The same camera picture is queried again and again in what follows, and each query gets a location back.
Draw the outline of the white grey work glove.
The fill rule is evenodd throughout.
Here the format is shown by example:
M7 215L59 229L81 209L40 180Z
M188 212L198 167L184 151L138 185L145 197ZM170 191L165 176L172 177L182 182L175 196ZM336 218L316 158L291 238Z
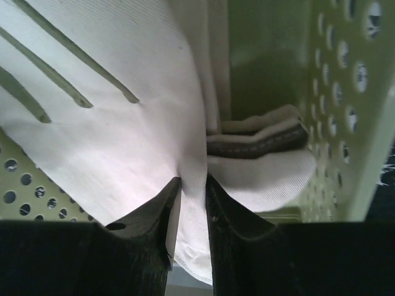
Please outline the white grey work glove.
M103 225L182 180L175 261L210 284L206 137L230 117L226 1L2 1L1 128Z
M299 196L316 169L308 141L293 105L225 121L222 133L207 137L208 172L249 210L278 210Z

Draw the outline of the pale green plastic storage basket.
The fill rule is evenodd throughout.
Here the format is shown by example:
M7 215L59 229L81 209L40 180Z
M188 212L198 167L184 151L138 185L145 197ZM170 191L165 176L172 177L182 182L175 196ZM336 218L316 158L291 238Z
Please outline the pale green plastic storage basket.
M316 161L298 197L256 213L288 220L294 210L303 222L364 219L394 135L394 2L226 2L231 113L218 134L225 121L293 105ZM1 89L34 110L2 68ZM2 128L1 218L96 220Z

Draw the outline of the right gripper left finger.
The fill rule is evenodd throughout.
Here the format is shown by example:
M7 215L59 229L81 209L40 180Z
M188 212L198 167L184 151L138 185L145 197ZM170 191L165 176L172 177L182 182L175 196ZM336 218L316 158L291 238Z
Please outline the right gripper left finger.
M116 224L1 222L2 295L163 295L171 270L166 240L181 193L172 178Z

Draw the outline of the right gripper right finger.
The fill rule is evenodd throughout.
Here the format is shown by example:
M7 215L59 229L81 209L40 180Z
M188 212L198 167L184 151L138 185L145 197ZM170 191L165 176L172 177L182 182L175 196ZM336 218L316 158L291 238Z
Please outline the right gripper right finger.
M206 182L215 295L393 295L394 223L273 224Z

